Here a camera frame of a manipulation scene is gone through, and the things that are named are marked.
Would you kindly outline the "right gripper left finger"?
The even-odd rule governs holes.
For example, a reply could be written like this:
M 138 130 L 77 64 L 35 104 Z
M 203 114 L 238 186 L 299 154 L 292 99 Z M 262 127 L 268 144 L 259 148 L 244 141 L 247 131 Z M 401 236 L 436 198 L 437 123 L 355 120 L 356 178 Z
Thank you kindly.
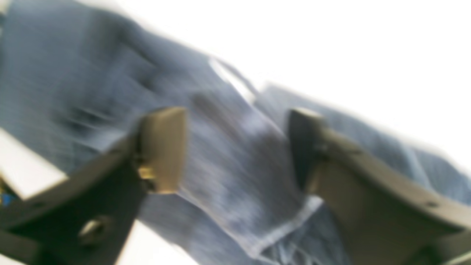
M 187 111 L 158 109 L 136 131 L 32 198 L 1 208 L 1 255 L 24 265 L 113 265 L 148 194 L 178 191 Z

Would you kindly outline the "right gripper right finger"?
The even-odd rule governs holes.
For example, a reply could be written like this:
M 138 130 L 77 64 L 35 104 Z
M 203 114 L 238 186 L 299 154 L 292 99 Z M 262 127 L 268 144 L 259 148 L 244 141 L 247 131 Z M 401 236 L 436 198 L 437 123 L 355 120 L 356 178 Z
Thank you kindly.
M 304 108 L 288 114 L 298 185 L 334 216 L 353 265 L 469 265 L 470 207 L 428 191 Z

